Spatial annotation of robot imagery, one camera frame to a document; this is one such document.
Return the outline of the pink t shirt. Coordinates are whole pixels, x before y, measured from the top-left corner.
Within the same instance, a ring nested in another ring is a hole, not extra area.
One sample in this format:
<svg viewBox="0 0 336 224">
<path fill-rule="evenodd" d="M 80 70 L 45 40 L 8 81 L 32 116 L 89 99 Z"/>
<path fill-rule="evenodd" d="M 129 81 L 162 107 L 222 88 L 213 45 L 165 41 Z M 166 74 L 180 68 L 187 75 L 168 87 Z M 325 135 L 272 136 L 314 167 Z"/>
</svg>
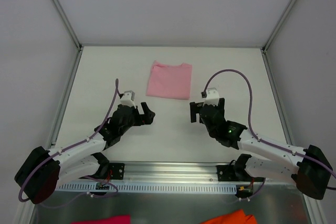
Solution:
<svg viewBox="0 0 336 224">
<path fill-rule="evenodd" d="M 188 100 L 191 92 L 192 65 L 165 65 L 155 61 L 150 70 L 146 95 Z"/>
</svg>

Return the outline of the orange t shirt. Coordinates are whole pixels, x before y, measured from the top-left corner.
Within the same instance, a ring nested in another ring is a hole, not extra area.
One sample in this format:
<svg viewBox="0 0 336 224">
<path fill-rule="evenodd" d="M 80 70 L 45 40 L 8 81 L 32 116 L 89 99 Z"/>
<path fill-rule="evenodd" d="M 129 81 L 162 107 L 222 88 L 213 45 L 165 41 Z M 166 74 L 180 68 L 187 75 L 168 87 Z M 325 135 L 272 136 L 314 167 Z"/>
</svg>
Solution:
<svg viewBox="0 0 336 224">
<path fill-rule="evenodd" d="M 230 214 L 204 221 L 203 224 L 257 224 L 257 220 L 254 215 L 247 215 L 240 209 Z"/>
</svg>

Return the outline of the right aluminium frame post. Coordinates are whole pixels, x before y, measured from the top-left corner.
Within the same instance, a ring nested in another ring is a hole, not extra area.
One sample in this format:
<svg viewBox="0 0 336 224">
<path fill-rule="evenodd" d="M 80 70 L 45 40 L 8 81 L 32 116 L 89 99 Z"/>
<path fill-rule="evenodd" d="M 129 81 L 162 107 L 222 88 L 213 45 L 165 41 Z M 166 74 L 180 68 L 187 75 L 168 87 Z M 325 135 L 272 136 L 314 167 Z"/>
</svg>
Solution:
<svg viewBox="0 0 336 224">
<path fill-rule="evenodd" d="M 277 37 L 278 33 L 280 32 L 282 26 L 285 24 L 286 20 L 290 16 L 295 4 L 297 3 L 298 0 L 289 0 L 287 3 L 285 9 L 282 11 L 278 21 L 276 22 L 274 28 L 272 29 L 269 37 L 267 38 L 265 44 L 261 47 L 261 51 L 263 53 L 266 53 L 267 50 L 270 48 L 272 45 L 273 41 Z"/>
</svg>

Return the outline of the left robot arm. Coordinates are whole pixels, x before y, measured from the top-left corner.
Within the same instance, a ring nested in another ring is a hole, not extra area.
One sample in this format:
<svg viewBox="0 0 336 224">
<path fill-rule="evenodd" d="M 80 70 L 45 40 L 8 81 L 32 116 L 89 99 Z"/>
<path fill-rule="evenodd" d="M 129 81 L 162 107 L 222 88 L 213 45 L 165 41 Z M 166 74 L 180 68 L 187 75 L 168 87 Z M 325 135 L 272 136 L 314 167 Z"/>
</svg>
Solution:
<svg viewBox="0 0 336 224">
<path fill-rule="evenodd" d="M 155 113 L 145 102 L 141 107 L 143 113 L 137 106 L 119 104 L 112 116 L 95 128 L 93 136 L 75 144 L 48 150 L 34 148 L 14 177 L 20 187 L 19 201 L 39 204 L 72 180 L 105 177 L 109 160 L 102 151 L 117 144 L 130 128 L 153 123 Z"/>
</svg>

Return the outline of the red t shirt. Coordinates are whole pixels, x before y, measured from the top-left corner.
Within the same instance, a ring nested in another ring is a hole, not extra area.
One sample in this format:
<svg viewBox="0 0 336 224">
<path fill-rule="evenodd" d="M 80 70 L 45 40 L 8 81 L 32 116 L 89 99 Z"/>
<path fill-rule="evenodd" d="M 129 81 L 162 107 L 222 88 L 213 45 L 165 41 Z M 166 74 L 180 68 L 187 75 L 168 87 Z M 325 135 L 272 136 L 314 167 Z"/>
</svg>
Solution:
<svg viewBox="0 0 336 224">
<path fill-rule="evenodd" d="M 130 224 L 130 223 L 131 223 L 130 215 L 119 215 L 98 220 L 76 221 L 72 222 L 71 224 Z"/>
</svg>

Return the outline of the aluminium mounting rail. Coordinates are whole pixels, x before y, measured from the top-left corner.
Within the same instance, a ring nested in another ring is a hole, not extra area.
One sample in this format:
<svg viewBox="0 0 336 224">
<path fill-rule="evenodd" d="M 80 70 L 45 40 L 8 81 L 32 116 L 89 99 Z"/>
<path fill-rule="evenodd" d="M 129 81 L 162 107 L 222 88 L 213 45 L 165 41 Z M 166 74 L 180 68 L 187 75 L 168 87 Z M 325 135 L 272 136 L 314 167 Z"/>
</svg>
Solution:
<svg viewBox="0 0 336 224">
<path fill-rule="evenodd" d="M 125 163 L 122 181 L 132 182 L 169 182 L 198 183 L 216 182 L 216 165 L 225 163 L 190 163 L 190 162 L 126 162 L 111 161 L 110 163 Z"/>
</svg>

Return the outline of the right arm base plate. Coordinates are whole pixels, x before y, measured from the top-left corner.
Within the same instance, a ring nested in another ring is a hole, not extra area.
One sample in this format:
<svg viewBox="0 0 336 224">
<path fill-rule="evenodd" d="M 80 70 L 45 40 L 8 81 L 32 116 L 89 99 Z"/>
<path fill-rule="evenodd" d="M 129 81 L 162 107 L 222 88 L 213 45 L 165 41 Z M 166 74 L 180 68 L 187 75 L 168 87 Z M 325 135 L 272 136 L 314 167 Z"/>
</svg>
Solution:
<svg viewBox="0 0 336 224">
<path fill-rule="evenodd" d="M 247 160 L 238 159 L 238 163 L 230 162 L 225 165 L 216 165 L 216 174 L 219 182 L 263 182 L 262 177 L 252 177 L 245 171 Z"/>
</svg>

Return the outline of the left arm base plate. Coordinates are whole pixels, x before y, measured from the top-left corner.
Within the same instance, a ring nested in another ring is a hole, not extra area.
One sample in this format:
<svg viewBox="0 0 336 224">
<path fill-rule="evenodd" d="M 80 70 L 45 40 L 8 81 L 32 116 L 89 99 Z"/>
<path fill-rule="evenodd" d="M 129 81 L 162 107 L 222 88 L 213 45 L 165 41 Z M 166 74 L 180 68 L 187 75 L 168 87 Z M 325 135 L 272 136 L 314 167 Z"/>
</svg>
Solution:
<svg viewBox="0 0 336 224">
<path fill-rule="evenodd" d="M 123 180 L 125 163 L 109 163 L 106 180 Z"/>
</svg>

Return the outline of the aluminium frame post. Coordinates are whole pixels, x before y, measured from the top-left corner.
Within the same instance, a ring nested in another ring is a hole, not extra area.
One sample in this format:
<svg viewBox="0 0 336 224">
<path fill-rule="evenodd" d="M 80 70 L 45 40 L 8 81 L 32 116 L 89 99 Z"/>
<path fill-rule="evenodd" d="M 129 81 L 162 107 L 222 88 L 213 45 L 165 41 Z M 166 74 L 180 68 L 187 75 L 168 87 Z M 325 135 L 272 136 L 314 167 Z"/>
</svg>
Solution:
<svg viewBox="0 0 336 224">
<path fill-rule="evenodd" d="M 80 42 L 75 30 L 73 29 L 65 11 L 64 8 L 61 5 L 61 2 L 59 0 L 51 0 L 52 4 L 54 5 L 58 16 L 60 17 L 68 35 L 70 36 L 71 41 L 75 45 L 78 51 L 82 49 L 82 43 Z"/>
<path fill-rule="evenodd" d="M 274 28 L 272 29 L 269 37 L 267 38 L 265 44 L 261 47 L 261 51 L 263 53 L 266 53 L 267 50 L 270 48 L 272 45 L 273 41 L 277 37 L 278 33 L 280 32 L 282 26 L 285 24 L 286 20 L 290 16 L 295 4 L 297 3 L 298 0 L 289 0 L 287 3 L 285 9 L 282 11 L 278 21 L 276 22 Z"/>
</svg>

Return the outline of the left aluminium frame post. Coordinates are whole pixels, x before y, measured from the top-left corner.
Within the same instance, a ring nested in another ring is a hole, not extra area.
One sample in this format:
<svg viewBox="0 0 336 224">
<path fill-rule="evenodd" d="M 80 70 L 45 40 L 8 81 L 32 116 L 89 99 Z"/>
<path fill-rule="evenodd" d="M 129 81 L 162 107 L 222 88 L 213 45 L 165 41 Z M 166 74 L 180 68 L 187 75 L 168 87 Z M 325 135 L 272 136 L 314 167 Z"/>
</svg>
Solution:
<svg viewBox="0 0 336 224">
<path fill-rule="evenodd" d="M 75 30 L 73 29 L 65 11 L 64 8 L 61 5 L 61 2 L 59 0 L 51 0 L 52 4 L 54 5 L 58 16 L 60 17 L 68 35 L 70 36 L 71 41 L 75 45 L 78 51 L 82 49 L 82 43 L 80 42 Z"/>
</svg>

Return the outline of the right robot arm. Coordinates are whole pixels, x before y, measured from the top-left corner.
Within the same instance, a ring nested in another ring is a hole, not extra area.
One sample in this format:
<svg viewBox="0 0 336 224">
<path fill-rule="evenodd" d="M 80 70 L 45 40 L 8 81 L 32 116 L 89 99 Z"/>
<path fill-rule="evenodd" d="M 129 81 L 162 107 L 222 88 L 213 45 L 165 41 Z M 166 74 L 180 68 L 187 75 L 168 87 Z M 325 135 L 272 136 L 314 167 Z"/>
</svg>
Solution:
<svg viewBox="0 0 336 224">
<path fill-rule="evenodd" d="M 191 122 L 204 124 L 209 136 L 222 146 L 242 151 L 233 167 L 237 180 L 271 178 L 293 184 L 304 195 L 322 200 L 334 173 L 323 151 L 263 139 L 240 123 L 226 120 L 225 100 L 218 105 L 191 102 Z"/>
</svg>

